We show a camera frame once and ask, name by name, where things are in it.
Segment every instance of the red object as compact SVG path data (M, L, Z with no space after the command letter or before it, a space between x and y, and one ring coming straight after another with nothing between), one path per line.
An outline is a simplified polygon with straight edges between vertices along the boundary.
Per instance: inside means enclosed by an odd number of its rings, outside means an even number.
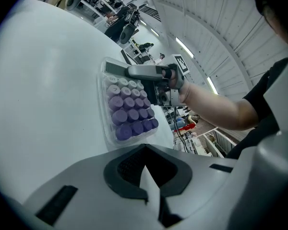
M182 130L188 130L188 129L192 129L192 128L195 128L195 124L188 124L185 127L179 128L178 130L182 131Z

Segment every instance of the cable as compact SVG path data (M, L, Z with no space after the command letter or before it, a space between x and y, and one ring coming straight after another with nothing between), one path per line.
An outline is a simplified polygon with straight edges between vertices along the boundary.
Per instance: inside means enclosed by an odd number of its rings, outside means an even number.
M177 135L178 135L179 139L180 139L180 140L182 141L182 143L183 143L183 148L184 148L185 152L190 153L190 152L188 151L188 149L187 149L186 142L185 142L184 139L182 138L182 135L181 135L181 133L180 133L180 131L179 131L179 129L178 129L178 126L177 126L176 110L177 110L177 108L174 107L174 127L175 127L175 129L176 129L176 131L177 131Z

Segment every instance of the fluorescent light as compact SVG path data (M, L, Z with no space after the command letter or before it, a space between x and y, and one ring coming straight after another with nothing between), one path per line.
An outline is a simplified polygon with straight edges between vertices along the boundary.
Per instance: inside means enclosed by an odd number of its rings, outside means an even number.
M180 44L181 47L193 58L194 54L180 41L178 38L176 38L176 42Z
M208 77L207 80L208 80L208 83L210 84L213 92L214 92L215 94L218 94L217 91L216 91L215 86L213 85L213 83L212 83L212 81L211 81L211 79L210 79L210 77Z
M144 25L147 25L144 21L140 20L140 22L142 22Z
M157 36L159 36L159 34L156 33L152 28L150 28L150 30L152 30L152 32L153 32L154 34L156 34Z

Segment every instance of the table surface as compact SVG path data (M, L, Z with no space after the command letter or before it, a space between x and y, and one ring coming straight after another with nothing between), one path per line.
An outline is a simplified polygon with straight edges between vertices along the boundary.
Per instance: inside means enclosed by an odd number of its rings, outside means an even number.
M24 0L0 28L0 190L23 203L73 163L108 152L96 75L121 48L85 21ZM157 132L139 143L173 147L160 107Z

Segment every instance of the person's hand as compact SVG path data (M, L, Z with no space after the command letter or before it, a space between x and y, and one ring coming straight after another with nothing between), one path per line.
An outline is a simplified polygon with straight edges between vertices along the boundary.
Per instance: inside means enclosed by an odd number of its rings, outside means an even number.
M177 83L177 76L176 76L176 72L174 70L172 71L172 76L171 79L168 83L170 88L174 88L176 83ZM165 76L165 71L162 70L162 75L163 77ZM187 81L187 79L184 80L183 86L179 89L179 101L180 103L184 103L188 94L189 94L189 88L190 88L190 83Z

